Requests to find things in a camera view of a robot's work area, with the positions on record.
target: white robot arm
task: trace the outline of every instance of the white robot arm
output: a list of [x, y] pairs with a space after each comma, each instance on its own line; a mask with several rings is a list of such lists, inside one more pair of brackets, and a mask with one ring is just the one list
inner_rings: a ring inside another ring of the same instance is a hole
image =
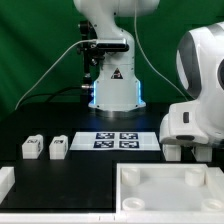
[[135, 16], [135, 6], [138, 16], [151, 13], [159, 0], [74, 0], [74, 3], [95, 29], [96, 47], [108, 48], [89, 107], [106, 117], [133, 115], [132, 112], [145, 107], [140, 82], [135, 77], [135, 43], [131, 34], [117, 27], [114, 17]]
[[179, 44], [177, 70], [195, 100], [171, 105], [160, 142], [224, 148], [224, 23], [187, 32]]

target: black table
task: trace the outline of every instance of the black table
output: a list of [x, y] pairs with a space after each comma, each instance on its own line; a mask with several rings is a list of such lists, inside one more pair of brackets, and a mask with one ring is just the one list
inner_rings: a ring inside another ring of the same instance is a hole
[[[79, 103], [33, 103], [22, 106], [0, 123], [0, 168], [15, 167], [16, 183], [0, 205], [2, 212], [115, 212], [117, 163], [164, 163], [159, 151], [68, 151], [65, 160], [49, 159], [55, 136], [71, 144], [77, 131], [156, 132], [168, 104], [149, 104], [144, 115], [108, 119], [89, 113]], [[41, 134], [44, 150], [38, 160], [22, 159], [28, 136]], [[195, 163], [182, 150], [182, 163]], [[209, 166], [224, 168], [222, 150], [215, 150]]]

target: cable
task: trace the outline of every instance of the cable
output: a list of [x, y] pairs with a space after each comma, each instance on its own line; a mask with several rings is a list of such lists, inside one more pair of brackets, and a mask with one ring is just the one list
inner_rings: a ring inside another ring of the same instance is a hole
[[67, 87], [67, 88], [64, 88], [62, 90], [59, 90], [57, 91], [56, 93], [40, 93], [40, 94], [34, 94], [34, 95], [31, 95], [31, 96], [27, 96], [26, 98], [24, 98], [20, 104], [18, 105], [18, 108], [27, 100], [31, 99], [31, 98], [34, 98], [34, 97], [39, 97], [39, 96], [49, 96], [49, 98], [51, 99], [47, 99], [45, 102], [49, 102], [50, 100], [52, 100], [54, 97], [56, 96], [70, 96], [70, 95], [63, 95], [62, 93], [64, 92], [67, 92], [69, 90], [72, 90], [72, 89], [77, 89], [76, 87]]
[[169, 79], [167, 79], [164, 75], [162, 75], [159, 71], [156, 70], [156, 68], [152, 65], [152, 63], [148, 60], [142, 46], [139, 40], [139, 36], [138, 36], [138, 29], [137, 29], [137, 2], [138, 0], [135, 0], [135, 19], [134, 19], [134, 29], [135, 29], [135, 37], [136, 37], [136, 41], [138, 44], [138, 47], [144, 57], [144, 59], [146, 60], [146, 62], [148, 63], [148, 65], [151, 67], [151, 69], [161, 78], [163, 78], [166, 82], [168, 82], [172, 87], [174, 87], [184, 98], [186, 101], [188, 101], [187, 97], [185, 96], [185, 94], [177, 87], [175, 86]]
[[17, 110], [20, 102], [30, 93], [32, 92], [37, 85], [53, 70], [53, 68], [67, 55], [67, 53], [72, 50], [76, 45], [81, 44], [81, 43], [86, 43], [86, 42], [95, 42], [96, 39], [93, 40], [82, 40], [82, 41], [78, 41], [77, 43], [73, 44], [72, 46], [70, 46], [63, 54], [62, 56], [42, 75], [42, 77], [33, 85], [33, 87], [31, 87], [18, 101], [18, 103], [16, 104], [15, 110]]
[[66, 87], [64, 89], [61, 89], [57, 92], [55, 92], [54, 94], [52, 94], [46, 101], [45, 103], [49, 103], [51, 100], [53, 100], [56, 96], [60, 95], [61, 93], [64, 93], [64, 92], [67, 92], [69, 90], [73, 90], [73, 89], [82, 89], [81, 87], [79, 86], [74, 86], [74, 87]]

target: green wall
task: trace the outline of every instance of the green wall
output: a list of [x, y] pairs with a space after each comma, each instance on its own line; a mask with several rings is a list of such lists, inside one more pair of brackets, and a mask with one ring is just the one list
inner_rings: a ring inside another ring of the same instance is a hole
[[[72, 0], [0, 0], [0, 120], [13, 111], [19, 98], [55, 60], [80, 40], [77, 24], [83, 19]], [[117, 21], [134, 35], [133, 18]], [[181, 88], [175, 67], [178, 42], [187, 30], [221, 21], [223, 0], [161, 0], [154, 14], [138, 19], [138, 31], [152, 64]], [[32, 94], [79, 85], [82, 74], [82, 57], [73, 51]], [[183, 100], [152, 72], [138, 49], [136, 76], [143, 82], [146, 102]]]

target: blue light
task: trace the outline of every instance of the blue light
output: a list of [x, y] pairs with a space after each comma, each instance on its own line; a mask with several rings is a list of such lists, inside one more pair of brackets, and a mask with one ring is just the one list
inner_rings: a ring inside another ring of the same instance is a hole
[[96, 82], [93, 84], [93, 104], [96, 104]]
[[142, 103], [142, 85], [141, 82], [138, 82], [138, 103]]

